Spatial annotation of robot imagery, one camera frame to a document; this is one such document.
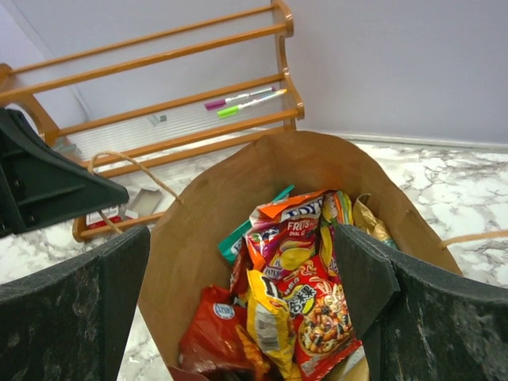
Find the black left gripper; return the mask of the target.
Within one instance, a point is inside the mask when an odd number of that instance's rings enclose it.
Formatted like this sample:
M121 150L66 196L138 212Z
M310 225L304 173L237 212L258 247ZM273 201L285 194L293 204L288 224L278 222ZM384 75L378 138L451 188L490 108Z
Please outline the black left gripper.
M49 148L22 112L1 109L1 237L43 229L128 200L123 186Z

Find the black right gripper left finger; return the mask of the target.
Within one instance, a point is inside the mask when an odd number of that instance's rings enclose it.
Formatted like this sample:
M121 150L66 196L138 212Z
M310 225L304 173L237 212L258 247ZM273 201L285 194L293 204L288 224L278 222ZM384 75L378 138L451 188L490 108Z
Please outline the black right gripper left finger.
M144 226L1 286L3 380L115 380L150 250Z

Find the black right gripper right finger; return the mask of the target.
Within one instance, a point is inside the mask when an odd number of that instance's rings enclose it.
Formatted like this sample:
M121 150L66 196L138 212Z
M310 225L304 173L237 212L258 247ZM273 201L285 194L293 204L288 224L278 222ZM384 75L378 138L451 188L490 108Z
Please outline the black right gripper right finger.
M505 380L507 290L400 252L352 225L335 257L373 380Z

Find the red brown paper bag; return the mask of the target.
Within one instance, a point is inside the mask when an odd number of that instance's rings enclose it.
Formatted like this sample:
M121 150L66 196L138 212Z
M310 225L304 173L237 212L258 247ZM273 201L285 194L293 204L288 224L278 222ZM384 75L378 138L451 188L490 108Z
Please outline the red brown paper bag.
M218 243L291 184L299 194L333 188L352 196L370 194L371 208L387 224L397 250L462 276L413 203L360 148L312 132L261 137L196 177L152 231L138 304L173 379L198 379L179 366L179 340L202 289L228 284L230 270ZM373 380L367 357L352 369L338 364L332 377Z

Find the red Doritos chip bag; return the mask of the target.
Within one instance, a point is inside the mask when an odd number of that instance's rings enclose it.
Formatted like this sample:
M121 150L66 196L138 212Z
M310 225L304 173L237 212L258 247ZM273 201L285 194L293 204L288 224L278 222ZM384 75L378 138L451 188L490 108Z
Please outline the red Doritos chip bag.
M210 380L267 380L271 365L246 330L247 310L217 286L202 290L179 342L179 366Z

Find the red fruit candy snack bag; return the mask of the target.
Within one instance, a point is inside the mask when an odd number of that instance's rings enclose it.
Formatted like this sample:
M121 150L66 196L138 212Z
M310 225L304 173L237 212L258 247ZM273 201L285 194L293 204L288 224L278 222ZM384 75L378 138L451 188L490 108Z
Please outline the red fruit candy snack bag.
M245 243L255 270L279 280L316 254L324 195L300 194L253 210Z

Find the teal snack bag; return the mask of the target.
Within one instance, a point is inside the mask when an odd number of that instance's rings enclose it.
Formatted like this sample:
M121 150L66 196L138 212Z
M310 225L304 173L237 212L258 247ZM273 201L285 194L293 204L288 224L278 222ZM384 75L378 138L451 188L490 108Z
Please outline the teal snack bag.
M282 192L280 192L277 196L275 196L271 200L271 202L278 202L289 198L289 194L293 189L294 185L291 184ZM237 258L237 255L241 249L242 239L244 235L251 229L251 227L252 224L249 218L218 244L217 247L219 249L219 252L221 253L222 257L226 260L228 264L230 265L234 264L234 261Z

